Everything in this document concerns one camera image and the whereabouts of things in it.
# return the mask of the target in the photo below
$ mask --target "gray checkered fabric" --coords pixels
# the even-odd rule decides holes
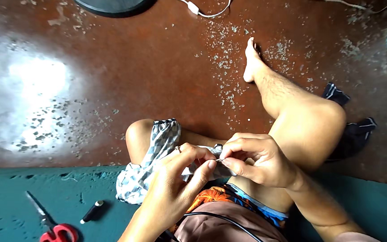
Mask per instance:
[[[174,150],[180,139],[180,134],[181,125],[175,118],[155,121],[150,135],[150,146],[141,165],[129,163],[117,177],[116,199],[129,204],[142,204],[152,182],[151,174],[156,163]],[[203,147],[208,148],[216,157],[219,157],[222,152],[222,145],[216,145],[214,148]],[[188,181],[196,169],[196,164],[192,163],[189,168],[185,168],[181,178]],[[210,180],[230,176],[231,171],[218,162]]]

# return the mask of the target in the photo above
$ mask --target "leg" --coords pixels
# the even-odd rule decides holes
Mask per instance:
[[[273,72],[260,59],[253,38],[245,53],[244,80],[255,81],[264,108],[276,119],[269,134],[290,161],[304,171],[316,170],[340,140],[346,125],[344,110]],[[279,212],[287,212],[293,204],[283,189],[263,187],[243,177],[233,177],[229,183]]]
[[[126,146],[133,164],[141,164],[149,149],[153,122],[153,119],[138,120],[126,130]],[[226,140],[214,140],[182,128],[179,143],[213,147],[215,144],[225,144]]]

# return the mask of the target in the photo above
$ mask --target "white cable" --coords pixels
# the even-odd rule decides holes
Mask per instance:
[[[229,8],[229,5],[231,5],[231,0],[228,0],[228,5],[220,13],[217,13],[217,14],[214,14],[214,15],[205,15],[205,14],[202,14],[200,12],[200,9],[194,3],[187,2],[186,0],[180,0],[180,1],[184,2],[185,4],[187,4],[187,7],[189,8],[189,10],[191,12],[193,12],[196,15],[200,15],[200,16],[202,16],[204,18],[212,18],[212,17],[219,16],[220,14],[222,14],[223,12],[225,12],[225,10],[227,10]]]
[[[325,2],[337,2],[337,3],[342,3],[342,4],[345,4],[347,6],[357,8],[357,9],[367,10],[366,7],[362,7],[362,6],[356,5],[356,4],[350,4],[350,3],[344,2],[343,0],[322,0],[322,1],[325,1]]]

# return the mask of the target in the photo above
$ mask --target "thread spool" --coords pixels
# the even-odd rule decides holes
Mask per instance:
[[[80,223],[84,224],[84,223],[89,222],[103,204],[104,204],[104,201],[102,201],[102,200],[96,201],[95,204],[86,213],[86,215],[83,216],[83,219],[80,220]]]

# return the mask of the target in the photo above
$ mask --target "red scissors handle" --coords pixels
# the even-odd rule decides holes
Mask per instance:
[[[79,238],[77,231],[66,223],[53,227],[53,233],[54,235],[49,232],[44,233],[40,238],[40,242],[77,242]]]

